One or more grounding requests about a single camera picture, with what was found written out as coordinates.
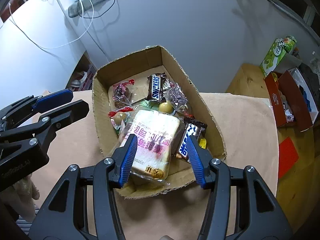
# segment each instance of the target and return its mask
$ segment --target open box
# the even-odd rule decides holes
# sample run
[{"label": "open box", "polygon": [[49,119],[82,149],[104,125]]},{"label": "open box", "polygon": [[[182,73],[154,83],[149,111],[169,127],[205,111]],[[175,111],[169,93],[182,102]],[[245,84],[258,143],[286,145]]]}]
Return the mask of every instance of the open box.
[{"label": "open box", "polygon": [[[180,85],[188,98],[195,118],[208,125],[205,138],[207,139],[207,148],[212,156],[224,159],[226,157],[225,145],[214,117],[178,62],[161,46],[134,52],[110,62],[97,71],[93,79],[92,100],[95,125],[103,155],[105,157],[111,156],[112,149],[118,142],[118,136],[108,116],[108,112],[113,108],[113,102],[110,102],[108,95],[110,87],[115,83],[129,79],[134,79],[135,84],[143,85],[147,76],[163,72],[171,81]],[[145,93],[146,96],[148,86],[145,86],[140,93]],[[132,178],[129,178],[128,183],[119,190],[119,193],[126,198],[143,198],[184,187],[195,181],[191,165],[172,157],[166,181],[170,185],[155,186],[150,183],[139,185]]]},{"label": "open box", "polygon": [[[265,83],[269,92],[277,127],[297,125],[300,131],[309,129],[317,118],[318,110],[300,71],[298,68],[292,68],[286,70],[283,74],[278,72],[274,73],[277,75],[278,80],[275,81],[272,73],[269,73],[265,78]],[[311,112],[309,112],[295,80],[306,92],[307,99],[310,101]],[[279,90],[286,97],[296,121],[287,122]]]}]

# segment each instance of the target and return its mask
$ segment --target green box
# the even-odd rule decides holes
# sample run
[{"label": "green box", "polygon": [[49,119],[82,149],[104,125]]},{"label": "green box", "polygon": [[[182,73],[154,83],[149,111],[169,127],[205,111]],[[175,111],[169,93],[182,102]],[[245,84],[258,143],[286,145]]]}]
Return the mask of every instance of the green box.
[{"label": "green box", "polygon": [[286,36],[284,39],[276,39],[264,60],[260,64],[260,68],[264,76],[273,71],[287,53],[291,53],[296,47],[297,41],[293,36]]}]

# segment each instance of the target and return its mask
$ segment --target plastic bag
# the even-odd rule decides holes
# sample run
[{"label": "plastic bag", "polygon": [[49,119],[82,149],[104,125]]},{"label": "plastic bag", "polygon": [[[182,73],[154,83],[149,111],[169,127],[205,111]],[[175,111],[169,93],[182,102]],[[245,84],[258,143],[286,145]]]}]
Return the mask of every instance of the plastic bag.
[{"label": "plastic bag", "polygon": [[291,107],[289,106],[289,104],[287,102],[287,98],[285,97],[284,94],[282,94],[282,92],[280,90],[279,90],[279,93],[280,93],[280,98],[281,98],[282,105],[283,105],[285,118],[286,118],[287,122],[293,122],[294,115],[292,113]]},{"label": "plastic bag", "polygon": [[131,106],[131,89],[133,85],[133,79],[113,85],[112,99],[116,108]]},{"label": "plastic bag", "polygon": [[117,134],[119,134],[124,129],[133,112],[134,108],[129,106],[125,106],[116,111],[109,112],[108,116],[110,117],[111,123]]},{"label": "plastic bag", "polygon": [[130,134],[138,137],[132,172],[146,179],[166,179],[172,151],[179,143],[176,137],[182,129],[183,122],[174,116],[150,109],[138,110],[119,136],[120,146],[125,144]]},{"label": "plastic bag", "polygon": [[171,88],[168,91],[168,100],[179,113],[184,114],[188,110],[188,99],[178,83],[171,83]]}]

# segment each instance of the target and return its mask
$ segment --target red paper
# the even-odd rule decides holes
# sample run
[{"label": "red paper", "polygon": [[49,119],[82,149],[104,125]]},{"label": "red paper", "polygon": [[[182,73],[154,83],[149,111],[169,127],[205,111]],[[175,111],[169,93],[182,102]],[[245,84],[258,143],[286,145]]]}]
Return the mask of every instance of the red paper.
[{"label": "red paper", "polygon": [[286,138],[279,144],[279,172],[278,178],[280,179],[299,159],[298,153],[293,145],[290,137]]}]

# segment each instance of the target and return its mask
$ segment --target packaged bread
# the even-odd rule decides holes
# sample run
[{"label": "packaged bread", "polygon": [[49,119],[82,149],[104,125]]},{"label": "packaged bread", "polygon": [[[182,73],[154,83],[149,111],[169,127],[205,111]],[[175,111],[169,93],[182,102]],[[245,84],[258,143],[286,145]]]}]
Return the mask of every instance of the packaged bread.
[{"label": "packaged bread", "polygon": [[179,125],[180,120],[172,115],[139,110],[132,122],[127,124],[120,145],[125,144],[131,133],[138,137],[132,171],[153,179],[165,179],[168,176],[171,143]]}]

